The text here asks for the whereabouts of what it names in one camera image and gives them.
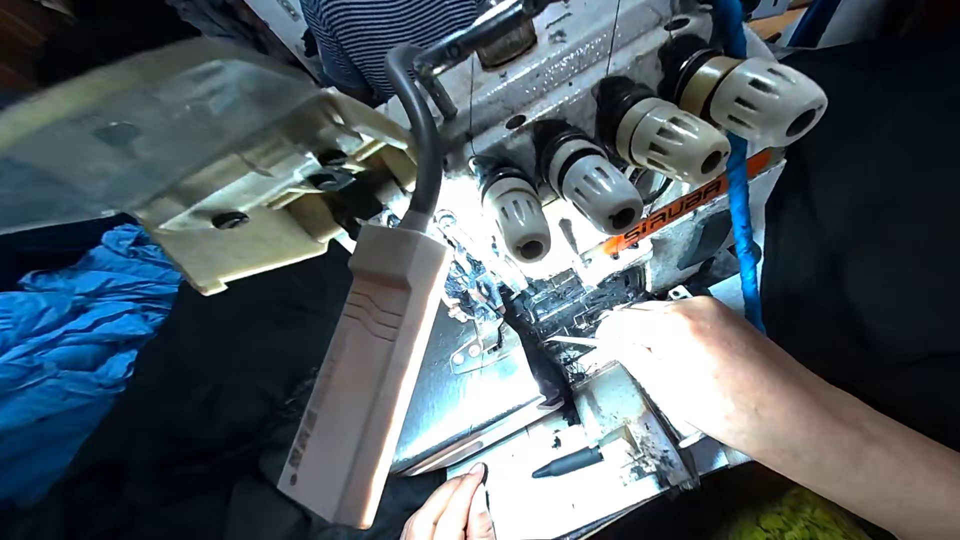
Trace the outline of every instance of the metal surface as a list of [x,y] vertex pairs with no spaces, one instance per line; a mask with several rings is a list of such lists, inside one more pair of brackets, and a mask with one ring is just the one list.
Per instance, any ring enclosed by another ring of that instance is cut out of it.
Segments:
[[690,481],[666,428],[623,366],[610,363],[573,391],[587,440],[605,450],[605,460],[617,462],[607,448],[617,439],[624,441],[618,462],[625,481],[654,475],[664,488]]
[[[555,412],[447,470],[453,477],[478,461],[487,464],[486,485],[498,537],[584,536],[625,510],[687,484],[693,476],[749,460],[702,438],[688,447],[689,465],[684,466],[638,396],[636,383],[618,364],[598,372],[594,380],[585,385],[597,391],[576,400],[578,411],[587,417],[583,425],[571,426]],[[598,440],[602,462],[559,477],[531,479],[544,463]]]
[[[504,332],[513,331],[507,328]],[[475,338],[471,322],[451,319],[446,308],[440,307],[396,445],[394,472],[418,466],[433,455],[452,454],[457,448],[471,447],[472,453],[478,452],[550,412],[537,409],[543,396],[515,332],[504,339],[505,347],[499,352],[484,353],[480,366],[455,373],[451,352],[463,350]],[[512,415],[521,421],[512,424]],[[493,428],[500,429],[499,436],[476,445],[477,435]],[[415,472],[423,470],[418,467]]]

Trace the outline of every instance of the black fabric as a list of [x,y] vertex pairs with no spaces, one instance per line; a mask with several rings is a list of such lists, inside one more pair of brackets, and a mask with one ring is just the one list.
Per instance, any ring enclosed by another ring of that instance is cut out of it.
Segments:
[[960,44],[803,52],[827,92],[767,206],[769,335],[830,382],[960,451]]
[[64,479],[31,512],[0,516],[0,536],[397,538],[443,472],[390,479],[364,533],[331,527],[275,488],[347,297],[347,259],[332,243],[211,297],[184,284]]

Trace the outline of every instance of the blue fabric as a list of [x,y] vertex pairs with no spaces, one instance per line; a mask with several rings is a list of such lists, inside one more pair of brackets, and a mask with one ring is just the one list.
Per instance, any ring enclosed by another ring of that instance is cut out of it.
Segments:
[[[747,38],[743,34],[743,7],[740,0],[716,0],[713,3],[714,25],[723,41],[724,52],[731,58],[747,58]],[[758,263],[754,253],[754,228],[750,223],[750,188],[747,185],[747,141],[729,134],[731,153],[727,161],[730,184],[730,215],[733,244],[740,263],[740,289],[747,320],[766,333],[760,308],[760,287],[756,278]]]
[[102,242],[0,293],[0,506],[33,503],[60,477],[177,295],[180,274],[142,228]]

